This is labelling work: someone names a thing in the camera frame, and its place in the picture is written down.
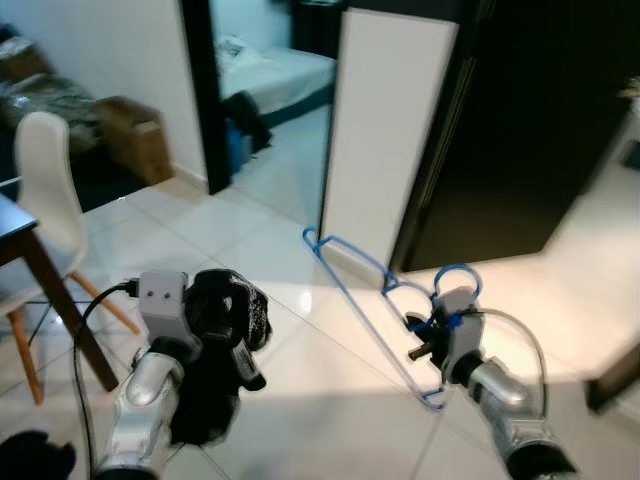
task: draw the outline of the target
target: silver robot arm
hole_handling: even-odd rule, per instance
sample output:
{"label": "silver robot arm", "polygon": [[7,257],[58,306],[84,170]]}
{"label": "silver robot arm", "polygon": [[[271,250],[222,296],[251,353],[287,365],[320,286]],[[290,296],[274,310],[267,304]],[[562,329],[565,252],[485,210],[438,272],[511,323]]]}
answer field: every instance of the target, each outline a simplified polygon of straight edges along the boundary
{"label": "silver robot arm", "polygon": [[151,271],[140,276],[139,308],[151,347],[136,354],[133,373],[122,385],[115,404],[115,425],[96,480],[162,477],[184,366],[202,350],[184,318],[186,287],[183,273]]}
{"label": "silver robot arm", "polygon": [[579,480],[545,413],[536,407],[531,387],[507,373],[497,360],[480,352],[484,316],[473,292],[457,289],[434,301],[430,328],[416,334],[424,342],[409,352],[412,360],[430,354],[443,383],[460,384],[490,425],[493,440],[514,480]]}

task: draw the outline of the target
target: black cable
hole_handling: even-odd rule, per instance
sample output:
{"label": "black cable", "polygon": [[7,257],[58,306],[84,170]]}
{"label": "black cable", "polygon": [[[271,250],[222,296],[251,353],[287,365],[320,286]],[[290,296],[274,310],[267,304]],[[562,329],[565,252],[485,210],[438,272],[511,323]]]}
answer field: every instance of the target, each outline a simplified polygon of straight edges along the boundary
{"label": "black cable", "polygon": [[[73,303],[76,305],[88,305],[91,303],[91,300],[74,300]],[[31,300],[25,303],[25,305],[50,305],[50,302],[45,300]]]}
{"label": "black cable", "polygon": [[78,392],[78,397],[80,399],[80,408],[82,410],[82,422],[84,424],[84,439],[87,447],[87,457],[88,457],[88,466],[89,466],[89,475],[87,478],[92,478],[93,473],[95,472],[95,438],[93,435],[93,422],[91,420],[91,411],[87,408],[87,404],[89,403],[87,400],[87,393],[84,387],[84,381],[82,377],[82,367],[80,362],[78,361],[78,340],[80,336],[84,333],[85,329],[88,328],[87,320],[91,312],[96,306],[98,306],[105,298],[111,295],[113,292],[117,291],[126,291],[131,295],[132,291],[135,291],[137,294],[137,280],[130,280],[128,282],[119,283],[118,285],[114,285],[113,287],[107,288],[104,292],[94,298],[89,306],[84,311],[82,315],[82,319],[80,322],[80,328],[76,332],[73,337],[73,374],[75,376],[76,388]]}
{"label": "black cable", "polygon": [[42,326],[42,322],[44,322],[44,319],[47,317],[47,313],[49,313],[49,310],[51,310],[51,304],[50,303],[47,306],[47,308],[44,311],[44,313],[42,314],[42,316],[40,317],[40,320],[38,320],[38,324],[36,325],[35,330],[31,334],[31,336],[29,337],[29,340],[27,341],[27,345],[31,346],[31,342],[33,342],[33,339],[38,334],[38,331],[40,330],[40,327]]}

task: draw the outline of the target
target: bedroom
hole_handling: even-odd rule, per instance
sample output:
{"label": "bedroom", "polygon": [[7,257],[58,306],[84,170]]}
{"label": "bedroom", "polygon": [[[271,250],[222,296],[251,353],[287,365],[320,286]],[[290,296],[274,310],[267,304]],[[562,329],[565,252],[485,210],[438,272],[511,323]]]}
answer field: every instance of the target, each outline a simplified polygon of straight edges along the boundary
{"label": "bedroom", "polygon": [[210,6],[232,187],[296,222],[317,224],[343,3]]}

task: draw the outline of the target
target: power cord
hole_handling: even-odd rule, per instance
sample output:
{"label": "power cord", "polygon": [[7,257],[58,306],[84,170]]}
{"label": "power cord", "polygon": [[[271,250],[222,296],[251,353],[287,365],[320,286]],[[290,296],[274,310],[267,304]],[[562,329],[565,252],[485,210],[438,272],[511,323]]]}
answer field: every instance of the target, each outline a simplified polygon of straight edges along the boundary
{"label": "power cord", "polygon": [[96,298],[94,298],[91,301],[91,303],[89,303],[89,306],[87,307],[87,309],[84,311],[84,314],[82,315],[82,319],[80,322],[80,328],[78,329],[75,336],[73,337],[73,375],[75,377],[76,390],[77,390],[78,398],[80,400],[80,409],[82,413],[81,417],[82,417],[82,423],[84,426],[83,434],[84,434],[84,440],[85,440],[85,445],[87,449],[87,457],[88,457],[87,464],[89,468],[89,475],[87,478],[92,478],[95,472],[95,464],[96,464],[95,437],[93,433],[93,421],[91,419],[91,410],[88,408],[89,402],[87,400],[87,393],[85,390],[84,380],[82,377],[82,366],[78,359],[78,341],[80,340],[80,336],[88,328],[87,320],[89,319],[89,315],[91,315],[91,312],[93,311],[93,309],[96,308],[100,303],[102,303],[102,301],[105,298],[107,298],[109,295],[111,295],[113,292],[118,292],[118,291],[124,291],[130,297],[137,297],[138,296],[138,279],[137,278],[131,279],[126,282],[119,283],[118,285],[114,285],[113,287],[109,287],[100,295],[98,295]]}

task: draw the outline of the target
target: blue object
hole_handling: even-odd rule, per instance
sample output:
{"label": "blue object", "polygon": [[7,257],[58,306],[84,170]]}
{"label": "blue object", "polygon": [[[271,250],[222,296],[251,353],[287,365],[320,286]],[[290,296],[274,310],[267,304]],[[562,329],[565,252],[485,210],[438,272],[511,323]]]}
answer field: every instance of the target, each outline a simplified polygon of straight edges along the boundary
{"label": "blue object", "polygon": [[238,173],[242,168],[244,163],[243,149],[242,131],[238,130],[234,123],[227,119],[227,151],[232,174]]}
{"label": "blue object", "polygon": [[[435,390],[422,391],[420,389],[420,386],[414,381],[414,379],[411,376],[411,374],[407,371],[407,369],[404,367],[404,365],[402,365],[402,363],[398,360],[398,357],[396,357],[395,352],[387,344],[387,342],[385,341],[384,337],[378,332],[376,327],[367,318],[366,314],[364,313],[362,308],[360,308],[360,305],[358,305],[356,300],[353,298],[353,296],[351,295],[351,293],[347,289],[346,285],[342,282],[340,277],[338,277],[338,275],[335,273],[333,268],[331,268],[331,265],[329,265],[329,263],[322,256],[322,253],[321,253],[320,249],[321,249],[322,246],[326,245],[329,242],[338,243],[339,245],[343,246],[347,250],[351,251],[352,253],[354,253],[357,256],[359,256],[359,257],[363,258],[364,260],[366,260],[370,265],[372,265],[376,270],[378,270],[383,275],[383,277],[386,280],[386,282],[388,282],[388,285],[386,287],[383,287],[380,290],[380,293],[384,297],[384,299],[387,301],[387,303],[389,304],[391,309],[394,311],[395,315],[403,323],[404,323],[404,317],[403,317],[402,313],[398,310],[398,308],[395,306],[395,304],[389,299],[389,296],[388,296],[389,292],[392,292],[393,290],[395,290],[397,288],[400,288],[400,287],[413,288],[413,289],[419,291],[420,293],[422,293],[425,296],[425,298],[427,299],[427,301],[429,301],[429,303],[432,303],[433,300],[440,293],[439,288],[438,288],[438,284],[439,284],[440,280],[442,279],[442,277],[447,272],[451,272],[453,270],[462,270],[462,271],[465,271],[465,272],[469,273],[474,278],[474,280],[476,281],[476,289],[475,289],[474,295],[477,298],[478,295],[480,294],[480,291],[482,290],[482,280],[480,279],[480,276],[475,272],[475,270],[473,270],[468,265],[464,265],[464,264],[448,265],[448,266],[442,268],[436,274],[436,277],[434,279],[434,291],[433,291],[433,293],[431,293],[426,288],[424,288],[424,287],[422,287],[420,285],[417,285],[417,284],[412,283],[412,282],[404,281],[404,280],[403,281],[399,280],[398,277],[391,270],[389,270],[388,268],[384,267],[375,258],[373,258],[371,255],[366,253],[364,250],[356,247],[352,243],[349,243],[349,242],[347,242],[346,240],[344,240],[344,239],[342,239],[340,237],[336,237],[335,235],[329,235],[328,237],[326,237],[326,238],[324,238],[322,240],[317,240],[314,243],[309,238],[309,235],[311,233],[314,233],[314,234],[317,235],[316,229],[313,228],[313,227],[305,228],[304,231],[302,232],[302,238],[304,239],[306,244],[309,246],[309,248],[311,248],[311,251],[314,253],[316,258],[320,261],[320,263],[324,267],[325,271],[331,277],[331,279],[336,284],[336,286],[342,291],[342,293],[345,295],[347,300],[349,300],[349,302],[351,303],[353,308],[356,310],[356,313],[358,314],[360,319],[367,324],[367,326],[369,327],[369,330],[377,338],[377,340],[380,343],[381,347],[389,355],[389,358],[395,364],[395,366],[398,369],[398,371],[404,376],[405,380],[409,384],[409,387],[414,391],[414,393],[417,395],[417,397],[427,407],[429,407],[431,409],[434,409],[434,410],[439,410],[441,408],[444,408],[444,403],[434,404],[430,400],[431,396],[433,396],[435,394],[438,394],[438,393],[442,393],[444,391],[444,385],[441,384]],[[462,319],[461,319],[460,315],[458,315],[458,314],[452,315],[449,318],[450,327],[451,328],[456,328],[458,325],[460,325],[461,321],[462,321]],[[431,318],[429,318],[428,321],[426,321],[426,322],[424,322],[424,323],[422,323],[420,325],[417,325],[415,327],[412,327],[412,328],[410,328],[410,330],[412,332],[417,332],[419,330],[422,330],[423,328],[429,328],[433,322],[434,322],[434,319],[433,319],[433,317],[431,317]]]}

